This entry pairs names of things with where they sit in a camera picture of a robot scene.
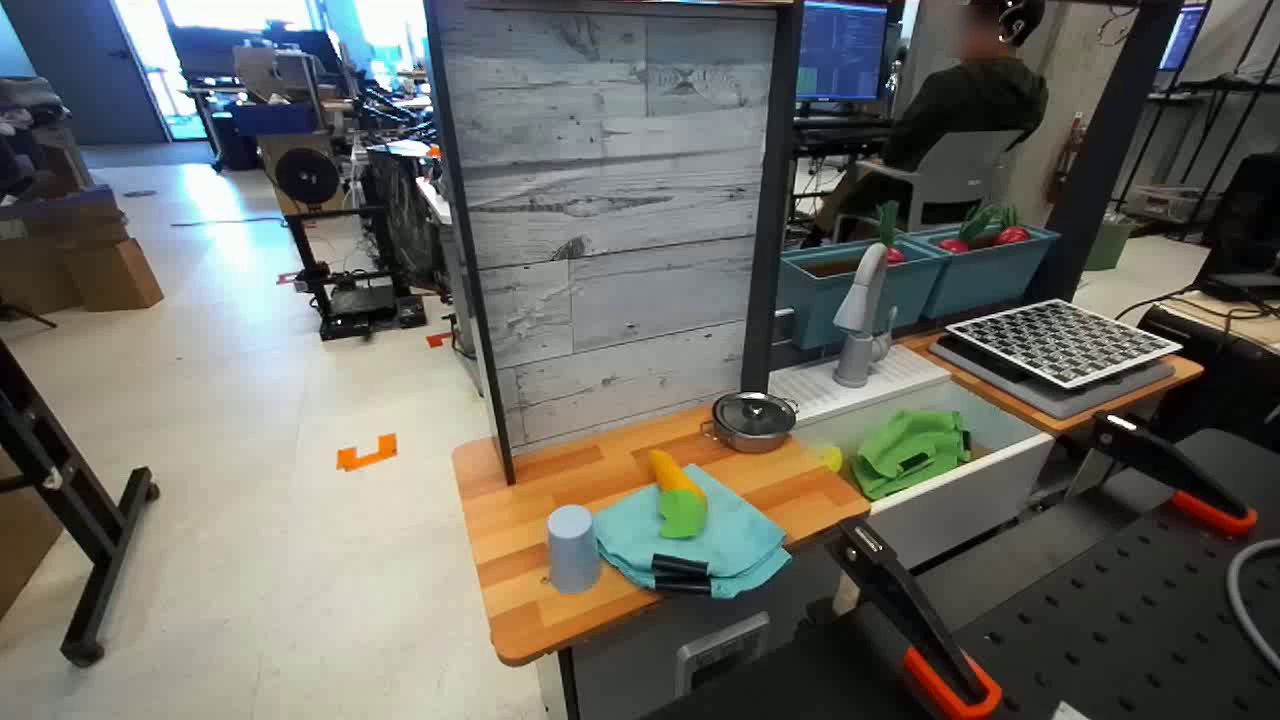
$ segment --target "teal bin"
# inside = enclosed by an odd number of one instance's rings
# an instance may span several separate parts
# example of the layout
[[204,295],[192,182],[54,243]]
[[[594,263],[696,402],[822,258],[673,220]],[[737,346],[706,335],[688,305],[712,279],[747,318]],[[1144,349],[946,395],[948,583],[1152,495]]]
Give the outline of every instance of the teal bin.
[[[939,254],[935,243],[955,233],[961,225],[920,228],[920,233],[907,233],[900,243]],[[1010,243],[1010,247],[975,247],[968,258],[939,254],[946,272],[927,295],[924,321],[935,324],[935,321],[1019,305],[1056,241],[1060,237],[1051,228],[1042,228],[1033,233],[1033,241]]]
[[[833,243],[833,247],[798,247],[785,254],[781,263],[781,310],[798,311],[798,346],[801,352],[836,352],[839,327],[833,324],[839,302],[849,295],[858,260],[869,254],[869,243]],[[931,295],[931,286],[946,272],[946,258],[935,247],[900,247],[907,260],[889,269],[883,276],[883,305],[878,334],[889,327],[914,327],[920,324],[920,311]]]

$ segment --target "black wheel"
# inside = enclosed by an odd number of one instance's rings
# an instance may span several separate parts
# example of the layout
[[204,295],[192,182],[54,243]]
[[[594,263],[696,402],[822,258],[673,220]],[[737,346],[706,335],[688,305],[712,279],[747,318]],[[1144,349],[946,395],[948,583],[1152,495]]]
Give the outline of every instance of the black wheel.
[[93,669],[95,659],[107,657],[107,648],[104,648],[100,641],[87,641],[87,646],[65,648],[65,657],[69,657],[78,669]]

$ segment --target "orange tape marker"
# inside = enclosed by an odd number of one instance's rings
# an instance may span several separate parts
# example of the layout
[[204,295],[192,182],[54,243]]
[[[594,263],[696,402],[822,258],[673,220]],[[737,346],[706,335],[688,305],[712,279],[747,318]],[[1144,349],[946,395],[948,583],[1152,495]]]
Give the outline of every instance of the orange tape marker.
[[385,466],[394,456],[400,456],[395,432],[381,436],[377,454],[369,454],[369,456],[359,456],[357,449],[342,449],[337,454],[337,468],[357,471],[357,468],[369,468],[369,466]]

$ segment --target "window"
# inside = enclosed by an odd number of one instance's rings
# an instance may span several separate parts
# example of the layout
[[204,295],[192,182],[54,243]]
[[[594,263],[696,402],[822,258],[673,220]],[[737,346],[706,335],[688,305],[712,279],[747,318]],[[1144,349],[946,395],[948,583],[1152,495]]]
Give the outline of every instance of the window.
[[317,30],[313,0],[166,0],[177,30],[239,30],[255,33],[269,20]]

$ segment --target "yellow object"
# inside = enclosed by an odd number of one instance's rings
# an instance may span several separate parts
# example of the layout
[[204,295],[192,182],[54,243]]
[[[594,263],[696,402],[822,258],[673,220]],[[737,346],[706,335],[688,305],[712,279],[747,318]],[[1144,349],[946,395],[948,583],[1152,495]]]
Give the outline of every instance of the yellow object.
[[673,454],[649,454],[656,486],[661,537],[691,542],[708,530],[708,493],[676,466]]
[[830,471],[843,471],[843,454],[836,446],[816,449]]

